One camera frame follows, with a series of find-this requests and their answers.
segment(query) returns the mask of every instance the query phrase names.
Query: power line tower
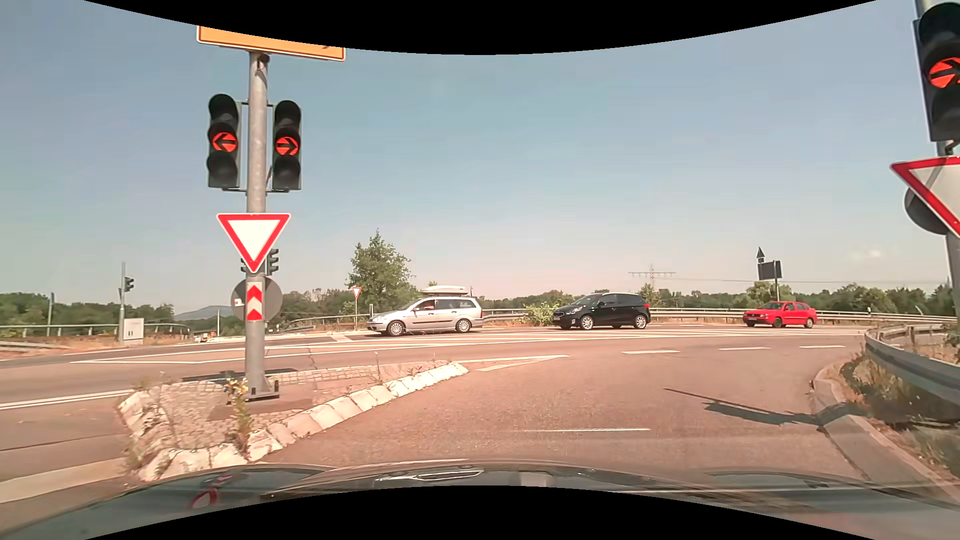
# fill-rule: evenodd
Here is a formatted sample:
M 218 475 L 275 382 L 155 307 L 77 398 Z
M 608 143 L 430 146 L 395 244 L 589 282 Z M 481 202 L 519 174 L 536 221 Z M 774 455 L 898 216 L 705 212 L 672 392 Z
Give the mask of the power line tower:
M 654 265 L 650 265 L 650 270 L 648 272 L 628 272 L 631 276 L 641 276 L 647 279 L 647 282 L 650 283 L 650 286 L 657 290 L 657 278 L 669 278 L 672 277 L 676 272 L 657 272 L 654 270 Z

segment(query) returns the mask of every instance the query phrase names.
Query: red and white triangle sign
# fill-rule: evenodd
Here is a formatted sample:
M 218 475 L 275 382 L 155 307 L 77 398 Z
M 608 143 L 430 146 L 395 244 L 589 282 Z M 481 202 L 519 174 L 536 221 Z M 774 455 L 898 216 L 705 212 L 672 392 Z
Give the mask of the red and white triangle sign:
M 290 221 L 288 213 L 218 213 L 233 247 L 247 263 L 251 272 L 260 269 L 276 239 Z
M 954 234 L 960 236 L 960 158 L 931 158 L 890 165 Z

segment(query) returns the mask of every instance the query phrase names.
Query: car wheel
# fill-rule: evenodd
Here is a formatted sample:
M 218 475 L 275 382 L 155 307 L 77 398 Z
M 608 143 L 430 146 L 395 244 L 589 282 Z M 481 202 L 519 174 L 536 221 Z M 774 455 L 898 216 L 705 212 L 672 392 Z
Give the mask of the car wheel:
M 387 327 L 387 333 L 393 337 L 399 337 L 403 335 L 406 330 L 407 329 L 403 328 L 403 323 L 400 321 L 394 321 L 390 323 L 390 326 Z

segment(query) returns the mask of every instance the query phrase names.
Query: orange sign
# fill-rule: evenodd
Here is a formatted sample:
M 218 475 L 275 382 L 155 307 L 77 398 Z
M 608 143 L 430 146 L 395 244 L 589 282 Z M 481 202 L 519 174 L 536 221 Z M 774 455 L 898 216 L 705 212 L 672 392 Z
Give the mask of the orange sign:
M 292 55 L 319 60 L 344 61 L 347 57 L 347 50 L 343 47 L 328 47 L 324 45 L 314 45 L 313 43 L 284 41 L 282 39 L 273 39 L 272 37 L 250 36 L 247 34 L 227 32 L 226 30 L 206 28 L 205 26 L 197 27 L 197 41 L 208 45 L 219 45 L 233 49 Z

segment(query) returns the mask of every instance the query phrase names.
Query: asphalt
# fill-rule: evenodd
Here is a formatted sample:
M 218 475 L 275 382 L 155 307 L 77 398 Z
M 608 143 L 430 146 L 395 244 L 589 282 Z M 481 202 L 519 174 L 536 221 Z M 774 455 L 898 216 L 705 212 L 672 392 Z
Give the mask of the asphalt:
M 823 366 L 859 349 L 860 332 L 657 325 L 643 331 L 483 329 L 273 340 L 268 369 L 436 359 L 464 361 L 470 373 L 376 407 L 267 460 L 346 465 L 512 455 L 569 461 L 606 454 L 681 468 L 790 463 L 856 477 L 817 431 L 807 393 Z M 129 389 L 148 377 L 242 371 L 242 356 L 241 342 L 0 362 L 0 491 L 3 480 L 122 454 L 127 434 L 114 412 L 122 398 L 83 395 Z M 498 360 L 523 356 L 561 357 Z M 98 477 L 91 485 L 102 489 L 79 486 L 66 490 L 73 496 L 57 491 L 0 504 L 0 528 L 14 516 L 26 519 L 60 504 L 48 505 L 48 498 L 81 503 L 122 482 Z

